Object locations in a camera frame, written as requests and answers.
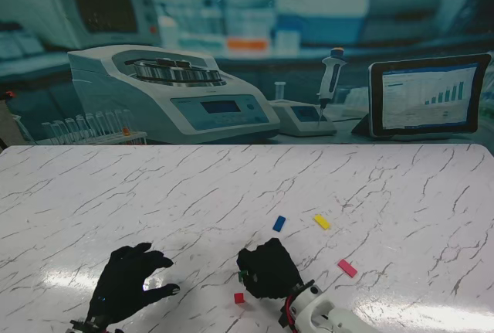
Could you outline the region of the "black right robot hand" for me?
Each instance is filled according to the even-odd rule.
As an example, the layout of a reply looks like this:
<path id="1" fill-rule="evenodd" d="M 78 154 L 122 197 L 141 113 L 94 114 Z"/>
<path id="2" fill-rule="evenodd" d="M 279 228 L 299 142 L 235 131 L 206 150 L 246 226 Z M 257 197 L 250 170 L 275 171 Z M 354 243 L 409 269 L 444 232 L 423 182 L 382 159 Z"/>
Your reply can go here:
<path id="1" fill-rule="evenodd" d="M 236 263 L 239 279 L 256 298 L 286 298 L 303 280 L 287 249 L 278 238 L 271 238 L 254 250 L 243 248 Z"/>

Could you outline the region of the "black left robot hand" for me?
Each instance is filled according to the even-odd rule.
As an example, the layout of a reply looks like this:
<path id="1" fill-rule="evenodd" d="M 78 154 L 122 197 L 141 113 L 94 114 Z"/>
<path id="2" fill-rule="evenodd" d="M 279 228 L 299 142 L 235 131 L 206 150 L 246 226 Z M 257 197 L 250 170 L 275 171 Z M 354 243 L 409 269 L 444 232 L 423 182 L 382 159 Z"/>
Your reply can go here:
<path id="1" fill-rule="evenodd" d="M 146 306 L 178 294 L 177 284 L 145 290 L 144 281 L 173 261 L 161 251 L 152 250 L 150 243 L 123 246 L 110 254 L 97 282 L 87 317 L 103 317 L 113 324 L 123 321 Z"/>

